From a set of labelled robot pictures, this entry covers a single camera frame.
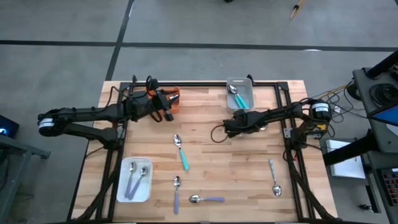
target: butcher block tabletop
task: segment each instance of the butcher block tabletop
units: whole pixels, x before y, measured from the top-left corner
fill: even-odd
[[[289,84],[293,102],[307,97],[304,82],[284,81]],[[112,86],[120,82],[105,82],[99,107],[104,107]],[[116,201],[114,222],[294,222],[297,221],[294,198],[287,163],[283,160],[284,140],[280,122],[271,123],[265,131],[227,139],[215,143],[211,130],[231,119],[226,109],[226,88],[208,86],[180,86],[180,111],[172,122],[156,123],[150,116],[137,123],[129,121],[124,145],[125,157],[147,157],[153,164],[150,199],[144,203]],[[255,86],[255,110],[277,107],[273,87]],[[115,103],[113,94],[111,103]],[[110,127],[106,121],[94,127]],[[184,171],[173,136],[182,139],[182,148],[189,164]],[[315,140],[308,143],[318,145]],[[90,142],[87,153],[102,145]],[[100,190],[106,150],[86,158],[78,186],[72,218],[81,215]],[[303,158],[312,192],[333,216],[337,216],[328,176],[318,149],[303,150]],[[269,159],[274,161],[277,183],[282,195],[274,196],[274,185]],[[179,213],[174,214],[173,178],[179,176]],[[189,196],[224,197],[225,202],[191,203]],[[103,215],[107,215],[110,190],[105,198]],[[308,211],[303,192],[300,198],[305,217]]]

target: spoon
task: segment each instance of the spoon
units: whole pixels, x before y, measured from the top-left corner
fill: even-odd
[[[136,171],[136,169],[137,169],[136,163],[135,162],[131,162],[129,182],[127,183],[126,193],[124,194],[124,196],[126,198],[129,197],[129,194],[130,194],[130,191],[131,191],[132,173],[134,173]]]
[[[139,186],[139,183],[140,183],[141,179],[142,179],[143,177],[145,177],[147,174],[148,174],[148,167],[144,166],[144,167],[141,169],[141,176],[140,176],[140,178],[138,179],[137,183],[135,184],[134,188],[132,189],[132,191],[131,191],[131,193],[130,193],[130,195],[129,195],[129,200],[131,200],[131,199],[134,197],[134,195],[136,194],[136,191],[137,191],[137,189],[138,189],[138,186]]]
[[[237,102],[237,104],[238,104],[238,106],[239,106],[240,108],[249,109],[249,107],[248,107],[247,104],[244,102],[244,100],[241,98],[241,96],[239,96],[239,94],[238,94],[238,89],[237,89],[235,86],[233,86],[233,85],[228,85],[228,91],[229,91],[230,93],[232,93],[233,95],[235,95],[235,100],[236,100],[236,102]]]
[[[199,195],[192,195],[189,197],[189,201],[192,203],[198,203],[201,200],[211,201],[211,202],[225,202],[225,198],[223,197],[210,197],[210,198],[201,198]]]
[[[181,156],[182,164],[184,166],[184,170],[187,171],[187,170],[189,170],[189,166],[188,166],[187,159],[185,158],[184,152],[182,151],[181,142],[182,141],[181,141],[180,136],[178,134],[175,134],[174,135],[174,144],[176,146],[178,146],[178,148],[180,149],[180,156]]]
[[[279,197],[282,194],[282,187],[276,184],[274,163],[272,162],[272,159],[269,160],[269,165],[271,166],[272,177],[274,178],[274,186],[272,187],[272,191],[274,192],[275,196]]]
[[[174,196],[174,214],[178,214],[178,188],[180,187],[180,177],[174,178],[175,196]]]

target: monitor screen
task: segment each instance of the monitor screen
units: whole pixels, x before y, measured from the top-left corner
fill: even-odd
[[[386,110],[380,111],[373,115],[378,121],[385,122],[387,124],[392,124],[398,126],[398,105],[392,106]]]

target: orange object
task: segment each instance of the orange object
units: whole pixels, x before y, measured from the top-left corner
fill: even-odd
[[[166,97],[167,97],[167,99],[170,101],[170,97],[171,96],[174,96],[174,95],[178,95],[178,96],[181,96],[180,95],[180,89],[178,88],[178,87],[174,87],[174,88],[164,88],[163,89],[164,91],[175,91],[175,93],[171,93],[171,94],[168,94],[168,95],[166,95]],[[154,95],[155,94],[155,91],[154,90],[151,90],[151,91],[149,91],[149,93],[151,94],[151,95]],[[172,108],[169,110],[169,113],[170,114],[176,114],[176,113],[178,113],[180,111],[180,100],[178,99],[177,101],[175,101],[173,104],[172,104]]]

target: concrete floor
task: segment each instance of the concrete floor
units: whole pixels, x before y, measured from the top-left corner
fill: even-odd
[[[115,42],[128,0],[0,0],[0,40]],[[305,1],[136,0],[125,42],[398,47],[393,0]],[[37,115],[52,108],[97,105],[113,47],[0,45],[0,113],[21,124],[17,139],[52,152],[34,159],[22,188],[34,194],[15,203],[10,219],[28,223],[66,219],[87,141],[45,138]],[[305,80],[309,96],[344,85],[352,70],[372,67],[390,52],[122,48],[113,80]],[[333,124],[336,138],[365,135],[369,123],[346,115]],[[385,213],[356,208],[369,203],[363,183],[331,179],[339,217],[387,223]]]

